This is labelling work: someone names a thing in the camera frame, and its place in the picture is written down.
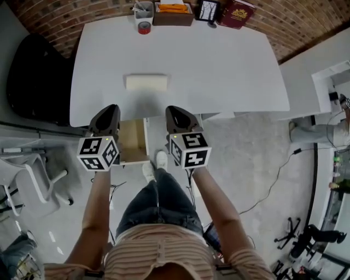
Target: book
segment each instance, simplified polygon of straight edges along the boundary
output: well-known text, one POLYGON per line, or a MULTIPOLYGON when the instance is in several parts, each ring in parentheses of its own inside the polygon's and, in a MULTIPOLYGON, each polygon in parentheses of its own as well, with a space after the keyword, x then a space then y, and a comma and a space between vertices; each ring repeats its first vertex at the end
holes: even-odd
POLYGON ((242 0, 229 0, 218 19, 218 24, 235 29, 241 27, 254 14, 256 7, 242 0))

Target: pen holder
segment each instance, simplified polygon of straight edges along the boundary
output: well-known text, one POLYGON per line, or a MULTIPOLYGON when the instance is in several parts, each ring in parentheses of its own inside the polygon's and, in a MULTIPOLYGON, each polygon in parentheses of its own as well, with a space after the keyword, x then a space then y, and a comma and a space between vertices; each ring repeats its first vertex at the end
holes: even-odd
POLYGON ((141 2, 142 7, 140 7, 139 4, 135 3, 135 8, 142 10, 145 9, 146 11, 134 11, 134 16, 135 16, 135 23, 136 26, 140 22, 146 21, 152 24, 153 22, 153 16, 154 16, 154 11, 153 11, 153 2, 141 2))

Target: concrete floor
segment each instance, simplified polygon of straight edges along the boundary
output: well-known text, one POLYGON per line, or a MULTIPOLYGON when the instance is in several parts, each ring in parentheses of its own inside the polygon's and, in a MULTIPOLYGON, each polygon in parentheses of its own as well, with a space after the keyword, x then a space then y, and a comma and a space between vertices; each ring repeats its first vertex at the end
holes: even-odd
MULTIPOLYGON (((288 122, 271 122, 266 113, 251 113, 234 119, 203 122, 207 138, 213 147, 209 171, 234 203, 239 212, 250 208, 265 197, 277 176, 278 168, 299 145, 290 144, 288 122)), ((148 128, 150 154, 165 145, 164 118, 151 118, 148 128)), ((23 229, 29 229, 38 241, 34 255, 44 263, 64 262, 72 250, 81 228, 81 220, 91 188, 91 172, 86 172, 76 158, 76 145, 52 149, 48 152, 48 170, 55 174, 68 169, 67 177, 57 183, 60 192, 69 192, 74 205, 61 208, 44 218, 34 219, 24 207, 17 218, 23 229)), ((186 174, 169 161, 169 172, 186 186, 186 174)), ((244 228, 252 237, 256 249, 269 265, 286 255, 273 242, 284 235, 287 218, 300 217, 304 224, 311 195, 313 152, 304 151, 290 158, 267 200, 248 213, 242 214, 244 228)), ((113 167, 112 184, 122 185, 113 196, 110 228, 115 232, 123 211, 134 196, 145 186, 141 165, 113 167)), ((211 219, 196 194, 196 206, 203 225, 211 219)), ((0 246, 4 249, 19 234, 13 218, 0 223, 0 246)))

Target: cardboard box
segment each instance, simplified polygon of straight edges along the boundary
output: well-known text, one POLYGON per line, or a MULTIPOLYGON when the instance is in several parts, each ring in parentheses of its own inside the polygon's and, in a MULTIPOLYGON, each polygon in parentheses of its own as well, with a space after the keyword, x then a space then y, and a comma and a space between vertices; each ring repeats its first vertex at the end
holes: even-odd
POLYGON ((191 26, 195 14, 193 8, 189 3, 185 3, 190 9, 191 14, 177 14, 177 13, 157 13, 157 5, 160 2, 154 3, 154 18, 153 25, 172 25, 172 26, 191 26))

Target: white table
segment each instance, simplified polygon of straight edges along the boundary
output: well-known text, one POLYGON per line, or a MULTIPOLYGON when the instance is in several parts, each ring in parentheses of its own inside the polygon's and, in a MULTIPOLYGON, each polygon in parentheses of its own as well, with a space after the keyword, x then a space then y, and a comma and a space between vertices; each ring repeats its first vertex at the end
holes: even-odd
POLYGON ((164 115, 169 105, 191 113, 289 110, 287 92, 266 36, 194 21, 152 26, 138 34, 133 16, 86 24, 75 59, 71 125, 83 126, 118 104, 121 119, 164 115), (164 93, 128 92, 128 74, 166 74, 164 93))

